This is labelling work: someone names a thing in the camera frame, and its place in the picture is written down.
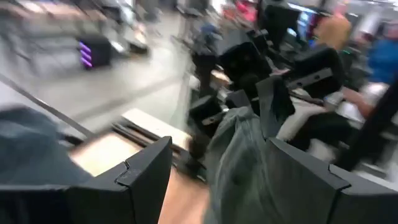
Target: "gray jacket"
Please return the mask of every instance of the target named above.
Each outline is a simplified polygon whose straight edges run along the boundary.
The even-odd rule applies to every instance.
[[[260,116],[248,107],[229,110],[205,156],[210,204],[205,224],[283,223],[267,185],[266,139],[294,113],[283,81],[257,84]]]
[[[73,185],[91,178],[68,156],[58,127],[24,106],[0,111],[0,185]]]

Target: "gray floor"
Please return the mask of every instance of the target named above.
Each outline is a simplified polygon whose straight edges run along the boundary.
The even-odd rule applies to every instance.
[[[189,75],[185,75],[187,53],[171,43],[170,36],[177,33],[179,17],[165,13],[162,22],[152,26],[162,37],[150,37],[151,53],[147,57],[115,60],[111,68],[84,71],[76,52],[63,51],[38,54],[37,70],[32,71],[23,59],[13,60],[0,42],[3,60],[0,73],[14,80],[34,96],[65,113],[90,131],[97,131],[117,120],[120,114],[131,108],[139,108],[176,128],[185,127],[190,99]],[[41,110],[29,100],[0,83],[0,106],[24,104]],[[284,124],[279,137],[288,139],[305,121],[309,113],[320,109],[302,102],[295,102],[296,114]],[[73,132],[60,122],[63,129]],[[315,143],[313,155],[330,159],[332,153],[322,144]],[[367,173],[362,175],[390,188],[398,189],[395,178],[396,163],[389,180],[377,179]]]

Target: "desk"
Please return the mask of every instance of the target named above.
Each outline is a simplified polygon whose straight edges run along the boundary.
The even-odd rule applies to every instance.
[[[158,135],[171,136],[173,143],[187,148],[190,136],[140,110],[133,109],[123,117]],[[111,133],[74,150],[70,156],[93,176],[102,174],[121,161],[139,152],[140,146]],[[170,173],[159,224],[199,224],[205,212],[209,191],[205,184],[180,175],[174,168]]]

